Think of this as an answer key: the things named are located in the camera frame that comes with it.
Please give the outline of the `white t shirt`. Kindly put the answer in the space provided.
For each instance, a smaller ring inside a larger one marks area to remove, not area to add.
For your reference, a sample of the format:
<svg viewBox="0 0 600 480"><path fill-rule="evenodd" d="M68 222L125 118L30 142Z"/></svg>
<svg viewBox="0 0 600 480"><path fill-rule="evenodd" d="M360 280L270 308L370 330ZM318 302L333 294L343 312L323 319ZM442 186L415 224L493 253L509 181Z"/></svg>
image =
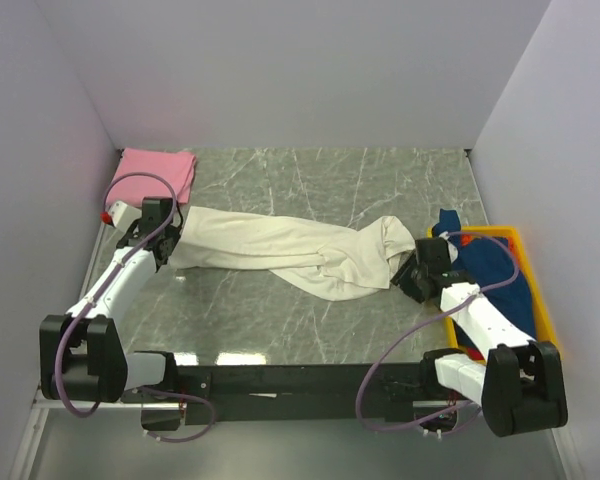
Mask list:
<svg viewBox="0 0 600 480"><path fill-rule="evenodd" d="M289 216L189 209L169 264L175 269L268 270L327 301L390 287L415 239L395 216L354 229Z"/></svg>

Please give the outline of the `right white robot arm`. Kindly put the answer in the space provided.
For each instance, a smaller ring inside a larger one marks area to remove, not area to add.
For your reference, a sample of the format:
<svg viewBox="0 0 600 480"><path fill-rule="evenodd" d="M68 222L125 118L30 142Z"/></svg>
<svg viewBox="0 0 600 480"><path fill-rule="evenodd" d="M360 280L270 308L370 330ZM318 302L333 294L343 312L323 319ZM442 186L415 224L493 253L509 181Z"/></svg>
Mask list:
<svg viewBox="0 0 600 480"><path fill-rule="evenodd" d="M419 387L440 399L450 390L479 405L498 437L563 427L568 407L559 350L515 326L464 270L455 270L445 238L415 242L393 278L411 299L436 303L470 338L483 359L459 349L428 352Z"/></svg>

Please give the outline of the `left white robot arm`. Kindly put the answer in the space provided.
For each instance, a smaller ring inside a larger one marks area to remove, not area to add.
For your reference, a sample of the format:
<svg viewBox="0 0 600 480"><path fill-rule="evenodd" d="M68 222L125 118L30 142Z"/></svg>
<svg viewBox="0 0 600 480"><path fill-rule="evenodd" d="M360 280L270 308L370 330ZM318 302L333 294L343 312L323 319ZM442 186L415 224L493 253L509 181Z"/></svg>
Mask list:
<svg viewBox="0 0 600 480"><path fill-rule="evenodd" d="M180 388L171 353L127 354L118 327L148 280L168 259L182 228L172 224L171 198L147 197L141 216L118 241L109 266L85 297L62 315L49 315L39 329L40 388L44 398L110 403L144 387L156 401Z"/></svg>

